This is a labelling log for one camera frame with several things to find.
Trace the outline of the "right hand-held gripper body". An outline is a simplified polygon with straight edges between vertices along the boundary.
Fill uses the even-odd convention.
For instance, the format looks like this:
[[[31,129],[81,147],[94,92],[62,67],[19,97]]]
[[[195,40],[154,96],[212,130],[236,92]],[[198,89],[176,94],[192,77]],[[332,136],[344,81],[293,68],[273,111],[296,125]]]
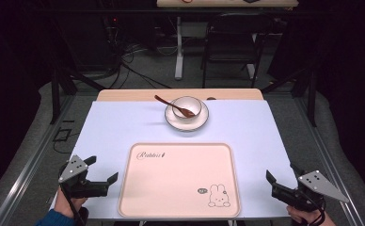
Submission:
[[[317,210],[324,205],[325,197],[349,202],[349,199],[319,170],[298,177],[297,182],[298,186],[295,189],[277,182],[277,185],[272,187],[272,197],[301,211]]]

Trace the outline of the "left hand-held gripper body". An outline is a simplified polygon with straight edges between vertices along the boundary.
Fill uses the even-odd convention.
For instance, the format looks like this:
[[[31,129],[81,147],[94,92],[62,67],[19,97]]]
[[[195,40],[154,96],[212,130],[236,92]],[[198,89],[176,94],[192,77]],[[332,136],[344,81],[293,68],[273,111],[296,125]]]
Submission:
[[[91,182],[87,178],[88,167],[82,158],[73,155],[59,170],[58,183],[71,198],[105,197],[107,182]]]

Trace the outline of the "person's left hand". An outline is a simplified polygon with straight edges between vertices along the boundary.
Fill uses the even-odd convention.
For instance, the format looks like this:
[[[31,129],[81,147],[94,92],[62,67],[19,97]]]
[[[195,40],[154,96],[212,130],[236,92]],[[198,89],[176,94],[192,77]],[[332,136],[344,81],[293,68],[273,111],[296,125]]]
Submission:
[[[80,208],[83,206],[83,204],[86,201],[87,201],[87,198],[81,198],[81,199],[72,198],[71,199],[71,203],[72,203],[72,205],[73,205],[73,207],[76,211],[79,211]],[[54,206],[54,210],[57,213],[60,213],[65,217],[68,217],[68,218],[73,218],[74,217],[74,213],[71,210],[71,206],[70,206],[67,198],[63,194],[61,188],[59,188],[57,190],[56,203],[55,203],[55,206]]]

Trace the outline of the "person's right hand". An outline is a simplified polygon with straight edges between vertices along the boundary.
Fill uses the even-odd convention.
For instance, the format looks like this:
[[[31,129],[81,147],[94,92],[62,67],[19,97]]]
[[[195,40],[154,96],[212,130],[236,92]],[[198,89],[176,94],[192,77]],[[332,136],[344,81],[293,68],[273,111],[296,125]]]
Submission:
[[[307,223],[317,223],[319,226],[336,226],[328,214],[325,214],[324,221],[320,222],[322,216],[321,212],[318,210],[313,212],[305,212],[297,210],[290,205],[286,207],[286,210],[290,217],[297,223],[301,223],[303,220],[305,220]]]

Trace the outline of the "pink rabbit print tray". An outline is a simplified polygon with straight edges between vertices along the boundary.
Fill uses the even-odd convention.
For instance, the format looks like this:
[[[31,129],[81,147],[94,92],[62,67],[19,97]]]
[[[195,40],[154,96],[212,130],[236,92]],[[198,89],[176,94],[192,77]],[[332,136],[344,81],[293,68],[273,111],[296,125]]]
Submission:
[[[234,218],[241,210],[233,156],[223,143],[137,143],[119,213],[127,218]]]

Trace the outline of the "light wooden table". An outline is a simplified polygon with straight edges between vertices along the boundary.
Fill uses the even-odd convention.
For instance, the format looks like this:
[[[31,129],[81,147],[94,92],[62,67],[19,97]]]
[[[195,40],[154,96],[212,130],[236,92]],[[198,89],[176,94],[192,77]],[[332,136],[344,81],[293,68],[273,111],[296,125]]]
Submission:
[[[153,101],[158,95],[165,100],[182,96],[193,96],[200,100],[262,100],[259,89],[104,89],[98,94],[98,101]]]

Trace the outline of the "black metal stand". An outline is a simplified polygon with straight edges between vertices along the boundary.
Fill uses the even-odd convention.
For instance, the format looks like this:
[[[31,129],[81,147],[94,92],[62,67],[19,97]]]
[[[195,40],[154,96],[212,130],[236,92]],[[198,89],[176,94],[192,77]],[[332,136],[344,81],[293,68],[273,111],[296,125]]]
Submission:
[[[51,20],[48,37],[50,62],[54,69],[51,76],[53,105],[51,124],[54,124],[59,119],[61,113],[60,91],[63,90],[68,96],[73,96],[77,93],[77,87],[73,82],[74,79],[82,81],[98,91],[103,90],[104,86],[77,71],[68,43],[62,37],[62,32],[54,20]]]
[[[317,34],[311,20],[291,19],[267,71],[277,81],[262,89],[262,93],[268,93],[293,80],[293,97],[302,97],[304,94],[308,96],[307,117],[312,126],[316,125],[314,111]]]

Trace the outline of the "white dark-rimmed plate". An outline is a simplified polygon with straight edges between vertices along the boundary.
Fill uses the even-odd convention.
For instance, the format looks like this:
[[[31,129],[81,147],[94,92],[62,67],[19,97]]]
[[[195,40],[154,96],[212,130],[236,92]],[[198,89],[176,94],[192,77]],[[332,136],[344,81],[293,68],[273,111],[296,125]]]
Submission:
[[[168,106],[165,111],[165,117],[167,122],[174,128],[181,131],[194,131],[199,129],[202,125],[206,123],[209,118],[209,110],[206,104],[201,101],[201,113],[195,117],[193,120],[181,120],[178,119],[172,112],[172,106]]]

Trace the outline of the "brown wooden spoon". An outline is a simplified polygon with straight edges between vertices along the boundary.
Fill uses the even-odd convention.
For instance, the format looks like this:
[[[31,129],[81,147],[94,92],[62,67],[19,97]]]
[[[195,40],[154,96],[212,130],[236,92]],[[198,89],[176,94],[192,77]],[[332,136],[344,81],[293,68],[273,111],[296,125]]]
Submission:
[[[159,102],[161,102],[161,103],[163,103],[163,104],[165,104],[165,105],[169,105],[169,106],[172,106],[172,107],[174,107],[174,108],[176,108],[176,109],[178,109],[186,118],[193,118],[193,117],[195,117],[196,116],[196,114],[195,113],[193,113],[192,111],[190,111],[189,109],[186,109],[186,108],[182,108],[182,107],[179,107],[179,106],[176,106],[176,105],[174,105],[173,103],[170,103],[170,102],[168,102],[168,101],[166,101],[166,100],[164,100],[164,99],[162,99],[161,97],[159,97],[158,95],[155,95],[154,96],[154,98],[157,100],[157,101],[159,101]]]

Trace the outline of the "white ceramic bowl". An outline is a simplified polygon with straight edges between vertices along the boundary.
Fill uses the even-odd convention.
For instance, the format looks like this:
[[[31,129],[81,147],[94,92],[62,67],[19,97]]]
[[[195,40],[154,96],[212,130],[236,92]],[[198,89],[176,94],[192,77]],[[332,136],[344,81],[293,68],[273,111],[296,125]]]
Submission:
[[[183,97],[177,98],[172,103],[173,103],[172,112],[178,119],[193,120],[195,117],[197,117],[201,113],[201,109],[202,109],[201,101],[195,97],[183,96]],[[176,108],[176,106],[191,111],[193,113],[193,116],[191,116],[191,117],[184,116],[184,114],[178,108]]]

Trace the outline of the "white desk leg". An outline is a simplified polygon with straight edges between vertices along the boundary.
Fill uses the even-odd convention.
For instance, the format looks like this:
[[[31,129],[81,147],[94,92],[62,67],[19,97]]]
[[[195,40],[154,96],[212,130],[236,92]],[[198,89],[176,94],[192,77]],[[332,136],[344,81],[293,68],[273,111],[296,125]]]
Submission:
[[[177,55],[176,55],[176,67],[174,78],[176,80],[183,79],[183,37],[182,37],[182,22],[181,18],[177,18],[176,23],[177,30]]]
[[[257,35],[256,34],[253,34],[252,35],[253,41],[256,41],[256,38],[257,38]],[[247,72],[248,72],[248,75],[249,75],[249,79],[251,81],[256,81],[256,78],[254,77],[255,65],[254,64],[247,64],[246,65],[246,68],[247,68]]]

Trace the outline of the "black chair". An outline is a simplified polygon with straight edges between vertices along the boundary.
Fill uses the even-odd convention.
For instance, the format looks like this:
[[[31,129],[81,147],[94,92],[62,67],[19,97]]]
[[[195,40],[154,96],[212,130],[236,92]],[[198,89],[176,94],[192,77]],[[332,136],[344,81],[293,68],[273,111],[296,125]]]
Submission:
[[[247,64],[254,66],[249,79],[254,87],[262,59],[265,39],[274,26],[274,19],[263,13],[222,13],[207,24],[201,60],[202,86],[206,87],[207,67],[213,64]]]

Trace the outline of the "aluminium frame rail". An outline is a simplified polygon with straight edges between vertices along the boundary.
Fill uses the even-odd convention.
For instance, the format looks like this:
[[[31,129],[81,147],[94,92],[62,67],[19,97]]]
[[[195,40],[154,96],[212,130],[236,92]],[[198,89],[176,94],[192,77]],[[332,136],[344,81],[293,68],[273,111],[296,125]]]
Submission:
[[[44,217],[57,191],[58,169],[70,158],[80,127],[75,98],[61,99],[61,114],[50,123],[50,101],[37,117],[0,180],[0,226],[33,226]]]
[[[339,204],[348,226],[365,226],[357,201],[357,192],[361,192],[363,183],[341,148],[338,130],[327,100],[323,97],[316,98],[315,125],[309,120],[307,101],[304,98],[295,98],[294,101],[315,142],[317,157],[327,177],[349,199],[349,202]]]

